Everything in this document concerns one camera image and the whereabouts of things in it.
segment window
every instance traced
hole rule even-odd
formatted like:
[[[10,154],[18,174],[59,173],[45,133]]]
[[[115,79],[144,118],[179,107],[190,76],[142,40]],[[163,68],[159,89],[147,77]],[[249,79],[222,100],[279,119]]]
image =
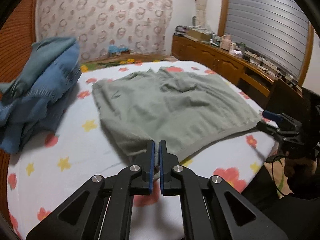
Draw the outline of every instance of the window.
[[[229,0],[225,34],[300,75],[308,18],[294,0]]]

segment black pants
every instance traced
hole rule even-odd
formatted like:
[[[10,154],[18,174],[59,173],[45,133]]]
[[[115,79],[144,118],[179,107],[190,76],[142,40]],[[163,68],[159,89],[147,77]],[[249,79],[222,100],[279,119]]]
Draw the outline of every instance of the black pants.
[[[279,199],[264,166],[242,195],[278,225],[289,240],[320,239],[320,198],[305,200],[290,194]]]

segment teal garment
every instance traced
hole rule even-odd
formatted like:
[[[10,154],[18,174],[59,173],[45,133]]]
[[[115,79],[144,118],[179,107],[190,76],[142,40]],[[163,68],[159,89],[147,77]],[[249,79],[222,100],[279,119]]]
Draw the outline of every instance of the teal garment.
[[[32,44],[32,52],[21,74],[10,83],[0,83],[2,102],[11,101],[25,94],[44,70],[64,51],[75,44],[74,37],[52,37]]]
[[[182,161],[261,119],[219,75],[149,70],[100,80],[92,93],[101,124],[127,156],[145,152],[148,140],[165,140]]]

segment wooden sideboard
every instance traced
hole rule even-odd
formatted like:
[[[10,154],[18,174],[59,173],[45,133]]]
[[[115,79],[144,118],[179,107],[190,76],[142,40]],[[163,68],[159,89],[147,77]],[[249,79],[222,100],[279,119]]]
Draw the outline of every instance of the wooden sideboard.
[[[261,71],[256,65],[232,56],[221,48],[175,35],[171,53],[179,60],[195,61],[207,66],[239,87],[260,106],[267,104],[275,77]]]

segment triangular cutout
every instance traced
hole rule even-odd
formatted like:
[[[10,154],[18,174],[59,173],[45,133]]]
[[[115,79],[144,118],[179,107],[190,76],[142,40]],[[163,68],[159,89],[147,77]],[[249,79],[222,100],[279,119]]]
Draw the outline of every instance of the triangular cutout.
[[[224,193],[236,224],[241,227],[256,219],[256,216],[245,207],[231,192]]]
[[[58,219],[76,225],[80,217],[81,211],[89,196],[89,191],[83,192],[72,203],[70,203],[58,216]]]

